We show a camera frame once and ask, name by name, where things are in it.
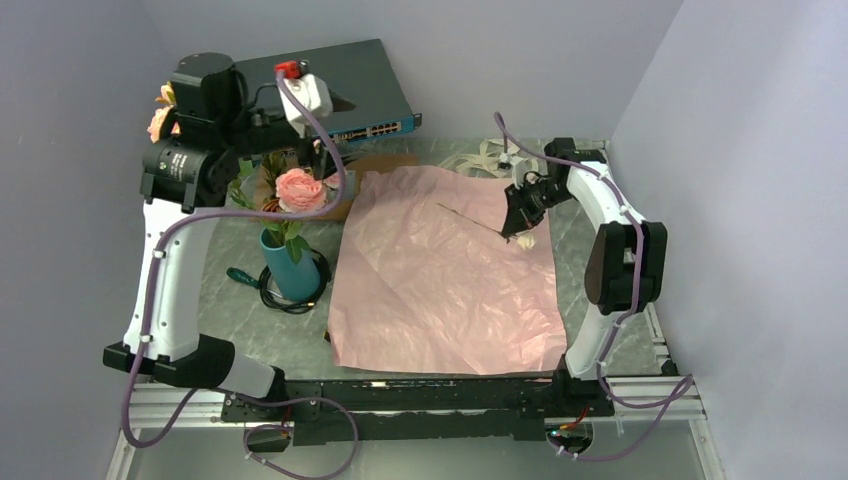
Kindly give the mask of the beige ribbon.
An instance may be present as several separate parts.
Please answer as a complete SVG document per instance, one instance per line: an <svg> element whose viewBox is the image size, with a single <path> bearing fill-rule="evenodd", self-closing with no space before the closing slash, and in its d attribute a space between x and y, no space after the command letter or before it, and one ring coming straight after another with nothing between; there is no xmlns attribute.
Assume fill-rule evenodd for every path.
<svg viewBox="0 0 848 480"><path fill-rule="evenodd" d="M500 168L501 155L504 153L517 155L519 149L509 140L484 139L477 152L453 154L438 166L469 177L504 178L511 175L509 168Z"/></svg>

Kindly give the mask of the peach rose spray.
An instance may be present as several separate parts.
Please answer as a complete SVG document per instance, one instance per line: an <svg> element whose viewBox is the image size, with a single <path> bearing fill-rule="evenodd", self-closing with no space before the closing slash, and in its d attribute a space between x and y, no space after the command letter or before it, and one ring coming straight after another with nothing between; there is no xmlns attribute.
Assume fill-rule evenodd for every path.
<svg viewBox="0 0 848 480"><path fill-rule="evenodd" d="M160 94L155 101L160 107L155 110L147 127L147 133L152 143L160 140L162 126L165 123L167 115L176 107L176 95L171 82L167 82L161 86Z"/></svg>

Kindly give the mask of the large pink peony flower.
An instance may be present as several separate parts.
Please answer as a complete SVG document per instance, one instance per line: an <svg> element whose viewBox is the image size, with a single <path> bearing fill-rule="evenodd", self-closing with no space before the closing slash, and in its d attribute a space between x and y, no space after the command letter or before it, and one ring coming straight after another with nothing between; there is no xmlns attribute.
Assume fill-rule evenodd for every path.
<svg viewBox="0 0 848 480"><path fill-rule="evenodd" d="M286 212L314 212L327 203L325 185L301 168L279 175L275 180L275 194L278 205Z"/></svg>

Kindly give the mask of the aluminium frame rail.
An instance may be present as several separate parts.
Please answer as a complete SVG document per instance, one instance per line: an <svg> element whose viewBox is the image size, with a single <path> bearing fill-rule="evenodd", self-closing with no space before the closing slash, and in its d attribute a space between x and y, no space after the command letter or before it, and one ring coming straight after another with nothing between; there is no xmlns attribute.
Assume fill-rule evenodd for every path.
<svg viewBox="0 0 848 480"><path fill-rule="evenodd" d="M723 479L725 473L707 426L707 415L697 387L691 378L672 376L608 377L603 383L594 382L611 400L615 414L608 419L591 418L583 423L559 423L546 433L566 432L575 437L576 447L589 448L589 430L594 422L612 422L622 429L627 422L655 419L686 421L696 443L704 474L709 479ZM153 382L138 383L129 403L132 429L232 427L249 430L264 424L225 424L221 411L227 395L215 391L189 393Z"/></svg>

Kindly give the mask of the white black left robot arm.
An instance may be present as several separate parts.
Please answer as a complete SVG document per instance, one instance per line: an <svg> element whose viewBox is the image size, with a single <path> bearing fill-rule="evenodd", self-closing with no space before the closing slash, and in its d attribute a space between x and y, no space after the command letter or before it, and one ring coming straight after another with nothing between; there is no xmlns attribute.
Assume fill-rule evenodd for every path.
<svg viewBox="0 0 848 480"><path fill-rule="evenodd" d="M170 79L173 107L142 158L145 243L136 304L123 338L103 352L105 366L134 376L248 396L264 420L286 409L284 372L200 332L204 262L216 223L230 214L226 197L241 159L285 148L308 164L336 155L321 119L341 108L306 60L282 62L273 72L281 107L268 111L229 56L201 53L179 62Z"/></svg>

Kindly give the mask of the brown orange rose stem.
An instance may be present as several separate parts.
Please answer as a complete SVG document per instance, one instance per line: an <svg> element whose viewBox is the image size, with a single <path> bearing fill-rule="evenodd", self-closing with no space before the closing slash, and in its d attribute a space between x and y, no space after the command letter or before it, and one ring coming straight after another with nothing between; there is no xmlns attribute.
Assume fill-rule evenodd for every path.
<svg viewBox="0 0 848 480"><path fill-rule="evenodd" d="M285 152L267 154L254 166L252 161L240 161L240 173L228 187L229 198L240 208L271 213L305 213L321 207L326 200L324 187L310 172L292 167L293 159ZM269 248L284 248L289 259L298 264L309 251L308 242L300 235L299 220L259 222L267 231Z"/></svg>

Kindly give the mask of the green handled screwdriver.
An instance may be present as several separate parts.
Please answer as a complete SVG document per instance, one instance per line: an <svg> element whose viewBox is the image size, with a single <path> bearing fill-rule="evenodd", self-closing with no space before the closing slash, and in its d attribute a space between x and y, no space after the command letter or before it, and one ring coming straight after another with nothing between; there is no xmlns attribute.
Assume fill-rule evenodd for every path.
<svg viewBox="0 0 848 480"><path fill-rule="evenodd" d="M253 276L251 276L250 274L246 273L245 271L243 271L241 269L229 267L226 270L226 275L231 280L234 280L238 283L250 286L253 289L260 289L261 288L261 284L256 278L254 278Z"/></svg>

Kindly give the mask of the grey teal network switch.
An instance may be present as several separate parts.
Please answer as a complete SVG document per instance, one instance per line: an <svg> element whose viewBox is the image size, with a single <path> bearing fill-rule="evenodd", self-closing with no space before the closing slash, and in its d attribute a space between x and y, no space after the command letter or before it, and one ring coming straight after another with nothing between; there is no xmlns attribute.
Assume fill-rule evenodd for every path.
<svg viewBox="0 0 848 480"><path fill-rule="evenodd" d="M290 60L307 61L334 93L355 105L321 121L338 144L407 134L422 124L422 115L410 107L379 39L241 60L235 66L255 91L273 80L275 65Z"/></svg>

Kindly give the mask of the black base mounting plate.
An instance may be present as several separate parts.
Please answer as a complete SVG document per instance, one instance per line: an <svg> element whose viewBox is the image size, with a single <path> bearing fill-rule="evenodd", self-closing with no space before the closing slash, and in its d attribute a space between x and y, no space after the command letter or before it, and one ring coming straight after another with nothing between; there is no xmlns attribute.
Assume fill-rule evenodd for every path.
<svg viewBox="0 0 848 480"><path fill-rule="evenodd" d="M293 428L297 446L351 439L508 437L542 441L559 423L608 419L615 408L594 382L557 371L548 378L290 381L291 407L261 407L227 395L225 424Z"/></svg>

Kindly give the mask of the pink purple wrapping paper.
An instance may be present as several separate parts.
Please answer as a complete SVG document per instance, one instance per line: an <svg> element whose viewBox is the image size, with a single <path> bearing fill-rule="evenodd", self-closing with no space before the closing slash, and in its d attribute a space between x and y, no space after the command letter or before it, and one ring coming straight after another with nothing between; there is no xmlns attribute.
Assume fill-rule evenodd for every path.
<svg viewBox="0 0 848 480"><path fill-rule="evenodd" d="M334 361L369 371L553 369L567 347L547 224L501 237L505 179L369 172L345 221L328 315Z"/></svg>

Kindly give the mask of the brown wooden board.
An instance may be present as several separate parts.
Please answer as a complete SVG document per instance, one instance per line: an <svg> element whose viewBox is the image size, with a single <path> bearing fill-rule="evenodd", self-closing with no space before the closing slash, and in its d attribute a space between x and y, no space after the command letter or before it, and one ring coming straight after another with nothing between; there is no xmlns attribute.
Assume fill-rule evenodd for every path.
<svg viewBox="0 0 848 480"><path fill-rule="evenodd" d="M391 173L400 167L417 166L419 159L412 154L368 154L354 159L346 165L349 174L346 183L345 199L330 213L317 217L317 220L343 222L350 212L353 199L359 193L360 183L367 172ZM297 159L292 155L272 153L263 159L255 174L256 186L252 200L257 207L267 211L278 211L275 203L274 179L290 168L297 166Z"/></svg>

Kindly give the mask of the small cream rose stem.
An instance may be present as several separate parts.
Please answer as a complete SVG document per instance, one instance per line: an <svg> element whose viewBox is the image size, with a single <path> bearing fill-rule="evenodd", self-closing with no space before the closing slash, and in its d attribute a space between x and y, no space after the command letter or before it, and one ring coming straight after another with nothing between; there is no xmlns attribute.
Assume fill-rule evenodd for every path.
<svg viewBox="0 0 848 480"><path fill-rule="evenodd" d="M437 202L437 205L438 205L439 207L441 207L442 209L444 209L444 210L446 210L446 211L448 211L448 212L450 212L450 213L452 213L452 214L454 214L454 215L458 216L459 218L461 218L461 219L463 219L463 220L466 220L466 221L469 221L469 222L471 222L472 224L474 224L474 225L476 225L476 226L478 226L478 227L483 228L483 229L484 229L484 230L486 230L486 231L489 231L489 232L495 233L495 234L497 234L497 235L500 235L500 233L499 233L498 231L496 231L494 228L491 228L491 227L489 227L489 226L487 226L487 225L484 225L484 224L483 224L483 223L481 223L480 221L475 220L475 219L472 219L471 217L468 217L468 216L466 216L466 215L463 215L463 214L462 214L462 213L460 213L459 211L457 211L457 210L455 210L455 209L452 209L452 208L448 207L447 205L444 205L444 204L439 203L439 202ZM537 241L536 241L536 237L534 236L534 234L533 234L533 233L527 233L527 232L525 232L525 233L520 233L520 234L518 234L518 235L514 235L514 236L504 237L504 240L506 241L506 243L507 243L507 244L509 244L510 242L515 243L515 244L516 244L518 247L520 247L522 250L531 250L531 249L533 249L533 248L535 247L535 245L536 245L536 243L537 243Z"/></svg>

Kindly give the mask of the teal vase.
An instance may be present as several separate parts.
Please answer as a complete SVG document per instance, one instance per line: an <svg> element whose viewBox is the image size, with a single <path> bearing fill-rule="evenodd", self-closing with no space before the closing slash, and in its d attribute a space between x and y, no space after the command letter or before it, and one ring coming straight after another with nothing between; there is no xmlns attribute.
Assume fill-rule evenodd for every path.
<svg viewBox="0 0 848 480"><path fill-rule="evenodd" d="M301 252L300 260L294 262L267 229L261 232L259 242L271 277L286 300L303 301L318 290L321 276L310 252Z"/></svg>

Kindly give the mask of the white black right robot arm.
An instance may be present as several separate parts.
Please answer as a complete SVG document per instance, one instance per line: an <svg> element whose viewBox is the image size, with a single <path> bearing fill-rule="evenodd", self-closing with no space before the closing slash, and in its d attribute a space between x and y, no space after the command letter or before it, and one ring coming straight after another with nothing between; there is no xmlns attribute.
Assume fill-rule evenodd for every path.
<svg viewBox="0 0 848 480"><path fill-rule="evenodd" d="M582 380L603 376L626 318L660 296L668 231L625 198L601 151L579 150L570 138L554 139L540 155L504 153L499 166L512 175L505 189L501 237L518 239L539 226L550 209L569 200L580 204L595 232L584 273L590 306L564 356L572 377L558 381L550 391L555 409L574 415L590 399Z"/></svg>

